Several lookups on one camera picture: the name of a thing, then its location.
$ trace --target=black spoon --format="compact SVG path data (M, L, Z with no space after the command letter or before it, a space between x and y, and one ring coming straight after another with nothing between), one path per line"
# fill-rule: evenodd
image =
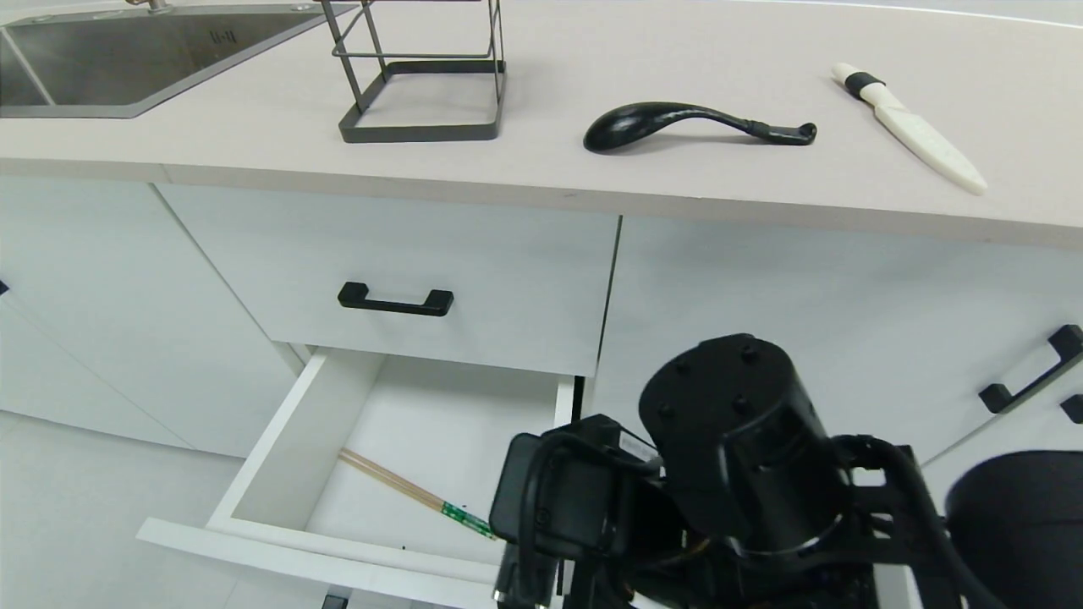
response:
M686 118L709 118L740 129L771 144L807 146L815 140L815 125L800 127L772 127L758 120L730 116L723 112L677 102L640 102L628 104L598 117L583 137L583 145L590 152L608 152L654 133Z

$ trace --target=wooden chopstick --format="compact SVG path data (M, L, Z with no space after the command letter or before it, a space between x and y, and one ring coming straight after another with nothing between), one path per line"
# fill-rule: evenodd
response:
M485 535L491 540L496 539L496 535L493 534L493 530L488 528L488 522L485 522L481 518L478 518L465 509L438 497L409 480L384 469L378 464L358 455L350 449L342 449L339 451L339 461L345 462L354 469L367 474L371 478L383 482L388 487L413 498L414 501L443 514L475 533Z
M339 459L353 466L354 469L367 474L371 478L375 478L376 480L383 482L388 487L391 487L392 489L399 491L404 495L408 495L415 501L422 503L426 506L435 509L436 511L440 511L443 508L444 502L440 497L425 491L425 489L421 489L420 487L409 482L404 478L400 478L399 476L395 476L393 474L391 476L388 476L381 472L379 469L370 467L367 463L365 463L365 461L356 461L353 456L351 456L348 453L339 454Z
M444 500L438 497L436 495L430 493L429 491L426 491L421 487L418 487L417 484L410 482L409 480L403 478L402 476L399 476L397 474L394 474L393 471L390 471L390 470L381 467L379 464L377 464L375 462L371 462L371 461L369 461L369 459L367 459L367 458L358 455L357 453L351 451L350 449L342 449L342 451L341 451L340 454L343 454L343 455L350 457L351 459L353 459L354 462L356 462L356 463L365 466L366 468L376 471L377 474L379 474L384 479L391 480L391 481L393 481L395 484L397 484L400 487L404 487L406 489L409 489L414 493L416 493L416 494L418 494L420 496L426 497L428 501L430 501L432 503L435 503L435 504L441 505L441 506L443 506L443 504L444 504Z

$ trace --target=white knife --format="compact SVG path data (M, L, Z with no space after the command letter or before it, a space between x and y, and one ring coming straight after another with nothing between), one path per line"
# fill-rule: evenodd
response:
M980 195L989 184L963 153L916 114L906 109L884 81L849 64L835 64L832 75L854 98L873 106L876 118L926 165L971 194Z

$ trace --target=knife handle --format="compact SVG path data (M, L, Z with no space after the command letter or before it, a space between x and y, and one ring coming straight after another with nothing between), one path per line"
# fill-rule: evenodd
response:
M851 95L859 100L864 100L873 107L892 107L906 109L902 102L888 91L887 85L883 80L850 64L835 64L831 68L831 74L839 85L846 87Z

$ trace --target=black band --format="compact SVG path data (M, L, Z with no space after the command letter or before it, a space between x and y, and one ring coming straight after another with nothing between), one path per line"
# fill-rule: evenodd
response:
M867 85L873 82L884 83L883 80L876 78L875 76L869 74L867 72L854 72L850 76L846 77L846 90L850 92L857 99L861 99L861 90Z

